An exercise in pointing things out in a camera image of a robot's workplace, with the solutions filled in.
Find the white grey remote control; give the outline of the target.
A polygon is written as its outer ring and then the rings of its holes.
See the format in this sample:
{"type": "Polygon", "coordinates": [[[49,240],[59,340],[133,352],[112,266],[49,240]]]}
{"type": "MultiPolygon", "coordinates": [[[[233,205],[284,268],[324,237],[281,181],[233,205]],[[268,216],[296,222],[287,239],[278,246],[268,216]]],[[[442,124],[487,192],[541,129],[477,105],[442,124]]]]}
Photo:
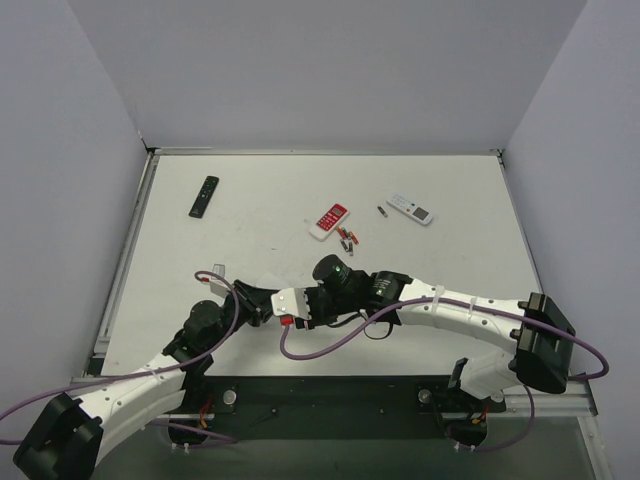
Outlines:
{"type": "Polygon", "coordinates": [[[289,285],[286,281],[281,279],[280,277],[267,272],[263,274],[256,282],[256,286],[259,288],[270,289],[270,290],[282,290],[288,288],[289,285]]]}

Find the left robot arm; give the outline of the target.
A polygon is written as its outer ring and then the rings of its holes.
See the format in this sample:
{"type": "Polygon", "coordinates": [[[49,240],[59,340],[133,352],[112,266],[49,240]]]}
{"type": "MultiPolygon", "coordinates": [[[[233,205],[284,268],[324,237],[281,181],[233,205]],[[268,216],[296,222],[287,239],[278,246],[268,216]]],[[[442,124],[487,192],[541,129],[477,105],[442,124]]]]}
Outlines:
{"type": "Polygon", "coordinates": [[[56,391],[20,442],[13,462],[29,479],[88,479],[120,443],[156,417],[204,402],[213,353],[242,325],[272,315],[273,290],[234,281],[223,304],[201,301],[169,344],[138,370],[104,377],[73,396],[56,391]]]}

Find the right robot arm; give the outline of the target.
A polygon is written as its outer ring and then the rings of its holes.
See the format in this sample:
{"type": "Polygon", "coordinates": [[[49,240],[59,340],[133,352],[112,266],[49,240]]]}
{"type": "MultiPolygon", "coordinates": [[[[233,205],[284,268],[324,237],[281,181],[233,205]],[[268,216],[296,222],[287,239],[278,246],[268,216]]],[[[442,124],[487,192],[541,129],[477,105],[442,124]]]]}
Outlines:
{"type": "Polygon", "coordinates": [[[347,313],[379,313],[384,322],[440,329],[487,343],[494,352],[456,361],[455,388],[483,400],[516,385],[549,394],[565,392],[575,329],[549,296],[526,300],[473,297],[406,274],[367,273],[337,256],[321,259],[316,286],[302,291],[299,324],[329,325],[347,313]]]}

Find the red and white remote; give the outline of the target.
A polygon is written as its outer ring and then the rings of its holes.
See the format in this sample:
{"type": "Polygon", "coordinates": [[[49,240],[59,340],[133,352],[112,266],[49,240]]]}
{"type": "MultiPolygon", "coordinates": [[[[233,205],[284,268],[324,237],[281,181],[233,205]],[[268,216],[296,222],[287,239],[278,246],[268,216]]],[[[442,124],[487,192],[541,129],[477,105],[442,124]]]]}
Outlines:
{"type": "Polygon", "coordinates": [[[320,242],[325,241],[344,220],[349,216],[350,211],[339,203],[332,205],[314,224],[309,228],[309,235],[320,242]]]}

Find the black slim remote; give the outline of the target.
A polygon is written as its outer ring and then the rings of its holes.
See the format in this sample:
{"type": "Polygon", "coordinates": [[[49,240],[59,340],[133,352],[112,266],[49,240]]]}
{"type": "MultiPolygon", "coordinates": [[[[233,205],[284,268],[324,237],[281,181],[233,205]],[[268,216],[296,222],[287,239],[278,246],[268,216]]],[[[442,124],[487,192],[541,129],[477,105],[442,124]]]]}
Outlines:
{"type": "Polygon", "coordinates": [[[213,197],[213,194],[219,184],[220,179],[216,176],[207,176],[194,200],[188,216],[191,218],[201,219],[213,197]]]}

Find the white remote with orange button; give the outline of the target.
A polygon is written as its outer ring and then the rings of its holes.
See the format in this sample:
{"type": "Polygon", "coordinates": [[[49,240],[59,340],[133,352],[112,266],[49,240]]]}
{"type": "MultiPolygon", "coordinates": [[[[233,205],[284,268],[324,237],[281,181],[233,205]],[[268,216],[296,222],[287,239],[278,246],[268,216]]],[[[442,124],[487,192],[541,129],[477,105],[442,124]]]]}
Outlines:
{"type": "Polygon", "coordinates": [[[386,203],[405,217],[422,226],[428,226],[433,220],[433,215],[430,211],[403,195],[392,194],[386,199],[386,203]]]}

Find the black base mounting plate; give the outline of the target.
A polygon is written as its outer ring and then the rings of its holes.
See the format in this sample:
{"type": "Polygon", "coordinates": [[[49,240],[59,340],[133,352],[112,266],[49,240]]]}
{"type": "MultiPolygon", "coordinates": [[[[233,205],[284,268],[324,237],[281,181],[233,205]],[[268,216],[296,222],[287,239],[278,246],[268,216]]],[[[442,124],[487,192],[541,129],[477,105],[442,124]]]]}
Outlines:
{"type": "Polygon", "coordinates": [[[208,376],[169,413],[238,440],[415,440],[506,405],[427,376],[208,376]]]}

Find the aluminium frame rail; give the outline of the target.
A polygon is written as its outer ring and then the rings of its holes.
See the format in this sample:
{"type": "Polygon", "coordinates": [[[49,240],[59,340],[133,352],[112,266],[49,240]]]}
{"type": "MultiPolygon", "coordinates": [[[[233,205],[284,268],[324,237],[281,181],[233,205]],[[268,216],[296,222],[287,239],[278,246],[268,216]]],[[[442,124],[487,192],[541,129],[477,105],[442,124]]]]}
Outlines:
{"type": "Polygon", "coordinates": [[[523,387],[504,391],[504,414],[528,417],[534,406],[536,418],[546,417],[594,417],[599,411],[588,383],[569,382],[562,394],[549,394],[529,388],[533,402],[523,387]]]}

